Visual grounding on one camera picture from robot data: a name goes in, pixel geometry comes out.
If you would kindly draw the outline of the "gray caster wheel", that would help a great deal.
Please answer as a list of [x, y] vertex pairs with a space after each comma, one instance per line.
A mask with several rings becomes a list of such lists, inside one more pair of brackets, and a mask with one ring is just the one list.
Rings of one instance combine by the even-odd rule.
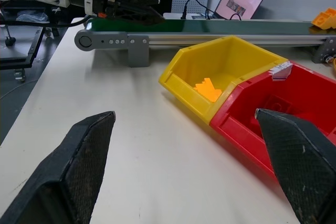
[[21, 69], [15, 69], [14, 70], [14, 77], [15, 80], [19, 81], [19, 82], [25, 82], [26, 81], [26, 72], [25, 69], [21, 68]]

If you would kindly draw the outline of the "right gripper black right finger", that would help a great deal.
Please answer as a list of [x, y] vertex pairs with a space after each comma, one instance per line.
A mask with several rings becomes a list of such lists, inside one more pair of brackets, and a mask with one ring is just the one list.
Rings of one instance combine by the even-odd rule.
[[257, 109], [276, 178], [300, 224], [336, 224], [336, 146], [309, 121]]

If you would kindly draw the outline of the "orange numbered toy block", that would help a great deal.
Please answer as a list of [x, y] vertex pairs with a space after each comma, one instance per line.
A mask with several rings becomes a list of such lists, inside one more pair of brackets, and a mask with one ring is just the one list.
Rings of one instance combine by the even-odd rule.
[[331, 27], [331, 19], [332, 17], [329, 14], [320, 12], [319, 15], [312, 20], [311, 24], [322, 30], [327, 30]]

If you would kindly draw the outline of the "yellow toy block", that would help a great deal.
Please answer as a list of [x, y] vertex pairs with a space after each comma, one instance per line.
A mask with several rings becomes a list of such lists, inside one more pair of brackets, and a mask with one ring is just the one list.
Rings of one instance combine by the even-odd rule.
[[336, 29], [336, 9], [329, 7], [324, 11], [329, 16], [329, 23], [331, 28]]

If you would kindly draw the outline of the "black metal cart frame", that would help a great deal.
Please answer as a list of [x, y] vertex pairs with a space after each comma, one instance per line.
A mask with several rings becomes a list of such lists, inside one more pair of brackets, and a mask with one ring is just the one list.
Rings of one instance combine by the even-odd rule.
[[[57, 8], [51, 6], [35, 6], [35, 7], [4, 7], [1, 8], [0, 11], [0, 21], [1, 24], [4, 25], [5, 21], [13, 21], [14, 15], [17, 15], [21, 10], [39, 10], [44, 12], [48, 18], [49, 22], [52, 24], [57, 24], [59, 22], [59, 18], [56, 15]], [[35, 32], [35, 37], [32, 41], [32, 44], [28, 50], [27, 55], [23, 55], [20, 57], [7, 57], [0, 58], [0, 70], [15, 70], [15, 69], [26, 69], [31, 68], [32, 64], [38, 54], [38, 50], [40, 44], [45, 37], [44, 35], [45, 28], [38, 26]]]

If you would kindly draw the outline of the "clear plastic bag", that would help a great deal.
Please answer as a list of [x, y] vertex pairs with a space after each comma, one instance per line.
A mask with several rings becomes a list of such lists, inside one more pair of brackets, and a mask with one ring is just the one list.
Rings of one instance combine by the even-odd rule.
[[17, 13], [16, 21], [33, 22], [33, 23], [47, 23], [48, 16], [39, 10], [21, 10]]

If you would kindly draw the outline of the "green conveyor belt, gray frame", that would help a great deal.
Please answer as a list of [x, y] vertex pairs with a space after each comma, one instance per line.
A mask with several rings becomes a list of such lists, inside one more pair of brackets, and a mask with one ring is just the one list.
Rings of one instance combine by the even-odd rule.
[[314, 63], [336, 56], [336, 29], [277, 20], [167, 19], [143, 26], [96, 18], [77, 32], [74, 41], [82, 51], [126, 49], [130, 67], [147, 67], [150, 46], [191, 46], [230, 35], [262, 47], [313, 47]]

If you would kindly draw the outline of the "yellow plastic bin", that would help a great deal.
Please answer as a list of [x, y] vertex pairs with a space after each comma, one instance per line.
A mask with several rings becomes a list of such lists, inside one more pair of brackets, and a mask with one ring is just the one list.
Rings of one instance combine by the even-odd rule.
[[[287, 59], [235, 36], [180, 49], [159, 83], [209, 124], [237, 85], [268, 72]], [[221, 94], [216, 101], [200, 94], [196, 85], [209, 78]]]

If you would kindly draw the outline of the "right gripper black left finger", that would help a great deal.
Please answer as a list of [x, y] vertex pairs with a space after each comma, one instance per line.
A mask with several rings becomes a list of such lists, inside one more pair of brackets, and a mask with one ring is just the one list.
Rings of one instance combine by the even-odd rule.
[[36, 167], [0, 224], [89, 224], [107, 162], [115, 112], [74, 124]]

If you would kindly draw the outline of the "red plastic bin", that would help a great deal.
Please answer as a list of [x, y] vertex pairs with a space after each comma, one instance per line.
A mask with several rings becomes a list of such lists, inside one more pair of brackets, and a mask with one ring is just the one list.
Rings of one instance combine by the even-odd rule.
[[216, 112], [210, 126], [275, 179], [258, 108], [291, 114], [313, 123], [336, 146], [336, 81], [292, 63], [285, 80], [264, 72], [239, 84]]

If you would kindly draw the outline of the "clear tape strip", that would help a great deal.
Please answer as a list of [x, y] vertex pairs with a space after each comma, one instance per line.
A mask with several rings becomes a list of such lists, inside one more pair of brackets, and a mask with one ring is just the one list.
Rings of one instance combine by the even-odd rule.
[[291, 74], [292, 66], [290, 61], [286, 61], [271, 68], [268, 73], [273, 81], [285, 81]]

